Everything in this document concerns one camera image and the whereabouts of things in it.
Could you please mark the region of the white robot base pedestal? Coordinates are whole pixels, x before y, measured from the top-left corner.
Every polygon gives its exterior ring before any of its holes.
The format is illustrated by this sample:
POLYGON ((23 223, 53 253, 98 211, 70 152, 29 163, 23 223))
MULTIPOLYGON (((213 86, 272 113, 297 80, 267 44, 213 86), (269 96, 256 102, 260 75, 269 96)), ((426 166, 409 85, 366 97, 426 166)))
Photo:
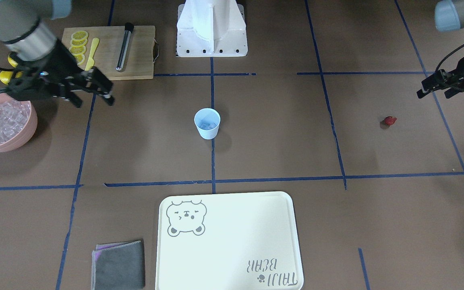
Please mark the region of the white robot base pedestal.
POLYGON ((244 6, 235 0, 186 0, 178 6, 176 55, 182 58, 245 57, 244 6))

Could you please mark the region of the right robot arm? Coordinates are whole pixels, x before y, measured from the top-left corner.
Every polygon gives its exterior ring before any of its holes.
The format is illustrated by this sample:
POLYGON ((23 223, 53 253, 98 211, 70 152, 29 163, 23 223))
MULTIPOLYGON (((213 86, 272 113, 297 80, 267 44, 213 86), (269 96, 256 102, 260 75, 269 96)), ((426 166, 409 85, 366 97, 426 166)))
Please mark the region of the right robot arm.
POLYGON ((0 41, 17 63, 0 93, 20 102, 56 97, 81 107, 83 101, 75 92, 83 90, 114 104, 112 81, 95 66, 88 71, 79 68, 44 22, 66 18, 71 10, 70 0, 0 0, 0 41))

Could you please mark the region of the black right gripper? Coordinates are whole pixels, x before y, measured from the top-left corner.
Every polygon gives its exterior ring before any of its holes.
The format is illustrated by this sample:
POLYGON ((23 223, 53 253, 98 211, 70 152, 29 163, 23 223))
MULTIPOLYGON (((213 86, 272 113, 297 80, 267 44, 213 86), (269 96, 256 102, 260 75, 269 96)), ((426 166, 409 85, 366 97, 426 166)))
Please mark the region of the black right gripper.
POLYGON ((11 52, 18 63, 13 72, 22 71, 20 78, 12 79, 2 91, 17 101, 33 101, 52 97, 70 102, 81 108, 83 101, 75 92, 85 91, 98 95, 108 106, 113 106, 114 83, 97 67, 83 71, 75 57, 58 39, 53 49, 44 57, 26 61, 11 52))

